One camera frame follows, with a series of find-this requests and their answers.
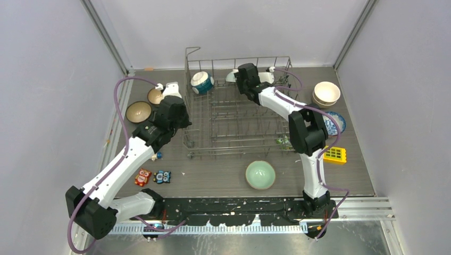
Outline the brown patterned bowl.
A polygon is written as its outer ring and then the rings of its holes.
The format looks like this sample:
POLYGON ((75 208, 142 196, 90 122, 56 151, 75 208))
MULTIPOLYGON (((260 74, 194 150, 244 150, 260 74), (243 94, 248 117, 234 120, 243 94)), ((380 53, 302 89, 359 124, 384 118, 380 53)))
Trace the brown patterned bowl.
POLYGON ((147 94, 148 101, 153 105, 159 105, 163 98, 162 92, 155 88, 151 89, 147 94))

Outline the dark teal glazed bowl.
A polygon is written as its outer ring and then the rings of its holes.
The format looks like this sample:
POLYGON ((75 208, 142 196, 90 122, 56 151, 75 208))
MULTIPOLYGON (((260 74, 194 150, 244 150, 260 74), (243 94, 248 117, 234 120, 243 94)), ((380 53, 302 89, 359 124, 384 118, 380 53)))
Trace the dark teal glazed bowl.
POLYGON ((152 114, 152 107, 145 101, 137 101, 127 107, 126 119, 131 123, 141 123, 152 114))

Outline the beige ceramic bowl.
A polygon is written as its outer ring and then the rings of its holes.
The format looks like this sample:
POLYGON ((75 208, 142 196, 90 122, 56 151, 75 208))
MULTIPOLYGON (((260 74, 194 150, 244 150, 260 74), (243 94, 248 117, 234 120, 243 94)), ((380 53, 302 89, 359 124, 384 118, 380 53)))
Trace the beige ceramic bowl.
POLYGON ((319 100, 319 98, 316 96, 316 94, 315 94, 314 92, 312 93, 312 100, 313 100, 313 102, 314 102, 315 104, 317 104, 321 109, 330 108, 330 107, 332 107, 332 106, 335 104, 335 102, 332 102, 332 103, 325 103, 325 102, 319 100))
POLYGON ((334 83, 322 81, 315 85, 313 96, 323 104, 332 104, 341 97, 341 91, 334 83))

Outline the mint green bowl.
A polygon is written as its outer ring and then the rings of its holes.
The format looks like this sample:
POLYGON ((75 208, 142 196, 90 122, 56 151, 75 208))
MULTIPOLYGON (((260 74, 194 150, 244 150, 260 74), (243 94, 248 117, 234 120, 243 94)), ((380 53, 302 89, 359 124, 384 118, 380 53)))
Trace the mint green bowl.
POLYGON ((269 189, 275 183, 276 173, 271 164, 263 160, 251 162, 245 170, 245 179, 256 190, 269 189))

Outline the white bowl blue floral pattern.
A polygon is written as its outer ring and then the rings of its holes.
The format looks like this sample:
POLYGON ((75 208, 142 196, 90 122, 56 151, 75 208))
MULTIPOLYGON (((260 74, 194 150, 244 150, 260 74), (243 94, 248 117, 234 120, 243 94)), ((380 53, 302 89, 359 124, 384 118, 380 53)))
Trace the white bowl blue floral pattern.
POLYGON ((330 117, 333 118, 333 121, 331 118, 328 118, 327 116, 323 115, 324 124, 326 127, 326 130, 328 132, 329 136, 337 136, 338 131, 340 131, 340 134, 342 134, 346 127, 347 123, 346 120, 342 115, 340 115, 337 112, 333 111, 327 111, 326 114, 328 114, 330 117))

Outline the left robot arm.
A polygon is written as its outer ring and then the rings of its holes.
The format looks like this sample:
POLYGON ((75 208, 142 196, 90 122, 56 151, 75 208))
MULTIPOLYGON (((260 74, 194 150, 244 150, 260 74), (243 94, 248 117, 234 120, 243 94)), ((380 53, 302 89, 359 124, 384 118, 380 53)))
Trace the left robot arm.
POLYGON ((184 100, 165 96, 154 114, 133 131, 128 146, 90 182, 70 187, 66 204, 71 219, 94 239, 107 236, 116 223, 136 216, 159 219, 164 212, 163 198, 151 189, 118 199, 116 194, 138 168, 170 142, 178 129, 191 125, 184 100))

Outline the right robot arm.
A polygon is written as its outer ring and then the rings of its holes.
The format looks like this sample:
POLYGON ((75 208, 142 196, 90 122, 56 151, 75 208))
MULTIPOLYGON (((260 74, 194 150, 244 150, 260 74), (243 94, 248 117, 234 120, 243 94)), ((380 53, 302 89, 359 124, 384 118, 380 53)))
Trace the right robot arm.
POLYGON ((330 203, 323 160, 329 137, 323 119, 326 113, 315 104, 301 103, 285 95, 283 86, 262 81, 253 63, 242 64, 232 74, 240 94, 288 121, 289 140, 303 166, 305 184, 301 206, 308 217, 319 217, 330 203))

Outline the pale green bowl middle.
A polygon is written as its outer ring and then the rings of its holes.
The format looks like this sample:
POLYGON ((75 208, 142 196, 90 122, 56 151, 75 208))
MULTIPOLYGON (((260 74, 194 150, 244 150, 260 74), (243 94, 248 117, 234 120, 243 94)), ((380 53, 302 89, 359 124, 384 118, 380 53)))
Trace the pale green bowl middle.
POLYGON ((229 83, 236 83, 236 76, 235 74, 238 73, 238 69, 233 69, 231 72, 229 72, 225 78, 226 82, 229 83))

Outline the teal white bowl back left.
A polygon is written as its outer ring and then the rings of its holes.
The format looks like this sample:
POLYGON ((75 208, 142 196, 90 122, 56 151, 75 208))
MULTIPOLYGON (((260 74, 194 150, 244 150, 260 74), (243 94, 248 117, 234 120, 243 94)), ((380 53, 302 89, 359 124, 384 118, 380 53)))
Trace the teal white bowl back left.
POLYGON ((214 86, 214 78, 205 71, 197 72, 190 80, 193 92, 197 95, 208 93, 214 86))

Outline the green owl toy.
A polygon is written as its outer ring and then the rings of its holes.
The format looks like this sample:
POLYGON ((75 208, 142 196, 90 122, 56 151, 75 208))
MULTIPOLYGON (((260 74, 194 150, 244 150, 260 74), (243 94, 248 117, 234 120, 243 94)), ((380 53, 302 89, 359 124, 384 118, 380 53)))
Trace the green owl toy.
POLYGON ((293 147, 288 137, 278 138, 276 139, 276 143, 280 146, 281 150, 291 151, 293 147))

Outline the yellow toy window block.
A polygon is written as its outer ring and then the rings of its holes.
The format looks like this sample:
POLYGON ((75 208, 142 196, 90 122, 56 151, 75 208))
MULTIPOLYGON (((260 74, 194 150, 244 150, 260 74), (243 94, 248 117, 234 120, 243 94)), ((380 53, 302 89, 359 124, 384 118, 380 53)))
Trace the yellow toy window block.
POLYGON ((326 146, 327 151, 323 154, 323 161, 336 165, 344 165, 347 163, 347 150, 341 147, 326 146))

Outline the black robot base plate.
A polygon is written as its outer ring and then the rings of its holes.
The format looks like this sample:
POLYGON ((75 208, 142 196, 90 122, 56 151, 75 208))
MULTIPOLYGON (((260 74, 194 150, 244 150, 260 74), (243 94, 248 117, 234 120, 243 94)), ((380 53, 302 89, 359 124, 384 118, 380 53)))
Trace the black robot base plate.
POLYGON ((313 210, 295 197, 165 198, 162 206, 139 218, 188 226, 249 226, 255 220, 261 226, 291 226, 308 219, 325 223, 329 217, 337 218, 332 214, 335 207, 332 200, 313 210))

